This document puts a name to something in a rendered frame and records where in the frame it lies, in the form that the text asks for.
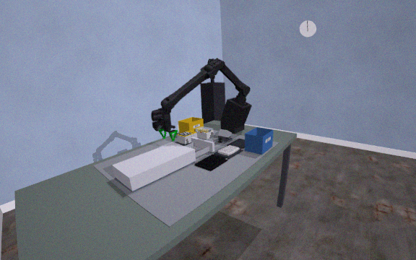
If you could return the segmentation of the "yellow open-top bin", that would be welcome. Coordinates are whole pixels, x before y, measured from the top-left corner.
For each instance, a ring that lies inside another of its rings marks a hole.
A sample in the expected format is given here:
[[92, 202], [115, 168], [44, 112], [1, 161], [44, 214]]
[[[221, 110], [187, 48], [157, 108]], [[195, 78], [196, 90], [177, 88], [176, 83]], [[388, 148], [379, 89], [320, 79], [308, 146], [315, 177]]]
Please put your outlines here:
[[203, 118], [187, 118], [178, 122], [179, 134], [185, 131], [194, 131], [196, 128], [204, 126]]

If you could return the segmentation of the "blue open-top bin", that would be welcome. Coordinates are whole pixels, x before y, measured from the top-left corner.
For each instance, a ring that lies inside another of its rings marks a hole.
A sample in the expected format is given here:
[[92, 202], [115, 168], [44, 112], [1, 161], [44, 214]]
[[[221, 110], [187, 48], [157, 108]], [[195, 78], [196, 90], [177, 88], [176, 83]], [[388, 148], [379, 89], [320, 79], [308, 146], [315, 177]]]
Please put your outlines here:
[[245, 151], [264, 154], [273, 143], [273, 130], [256, 127], [245, 133]]

